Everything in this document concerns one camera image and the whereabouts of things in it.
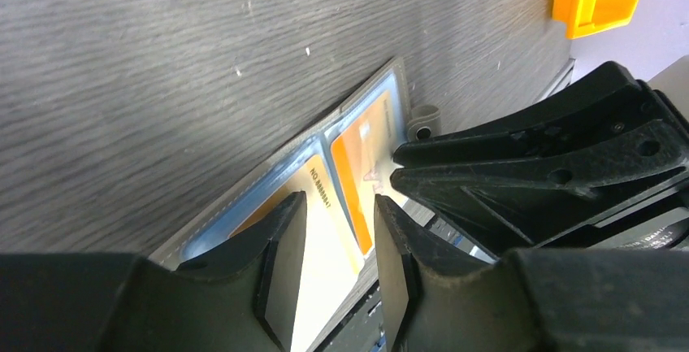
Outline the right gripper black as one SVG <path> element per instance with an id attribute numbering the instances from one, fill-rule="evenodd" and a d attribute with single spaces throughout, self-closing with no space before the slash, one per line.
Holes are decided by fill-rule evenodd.
<path id="1" fill-rule="evenodd" d="M 671 95 L 612 61 L 393 160 L 396 190 L 486 248 L 667 247 L 687 232 L 687 121 Z"/>

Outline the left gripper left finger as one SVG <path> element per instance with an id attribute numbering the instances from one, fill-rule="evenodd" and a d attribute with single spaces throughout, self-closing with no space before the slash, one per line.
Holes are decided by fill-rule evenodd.
<path id="1" fill-rule="evenodd" d="M 175 270 L 138 259 L 98 349 L 289 350 L 306 216 L 306 194 L 291 193 L 256 224 Z"/>

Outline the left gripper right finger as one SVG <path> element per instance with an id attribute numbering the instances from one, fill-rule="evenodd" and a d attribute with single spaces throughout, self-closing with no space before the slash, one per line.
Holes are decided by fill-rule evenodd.
<path id="1" fill-rule="evenodd" d="M 376 196 L 374 220 L 389 350 L 516 350 L 508 272 L 421 227 L 387 196 Z"/>

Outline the grey card holder wallet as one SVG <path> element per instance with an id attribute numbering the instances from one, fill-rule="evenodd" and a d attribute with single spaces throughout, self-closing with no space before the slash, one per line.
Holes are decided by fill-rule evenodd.
<path id="1" fill-rule="evenodd" d="M 316 351 L 360 307 L 381 316 L 373 206 L 389 196 L 417 224 L 478 258 L 471 241 L 394 190 L 392 152 L 440 130 L 434 106 L 410 105 L 401 58 L 391 59 L 352 95 L 241 178 L 152 254 L 175 268 L 250 226 L 293 192 L 307 201 L 305 252 L 292 336 L 295 351 Z"/>

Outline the orange credit card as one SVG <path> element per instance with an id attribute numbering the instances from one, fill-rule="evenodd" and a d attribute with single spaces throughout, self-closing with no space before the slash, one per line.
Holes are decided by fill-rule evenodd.
<path id="1" fill-rule="evenodd" d="M 382 194 L 403 204 L 406 197 L 392 188 L 390 175 L 397 168 L 392 152 L 405 140 L 399 98 L 383 89 L 359 111 L 344 118 L 330 141 L 329 151 L 344 196 L 360 251 L 375 246 L 375 196 Z"/>

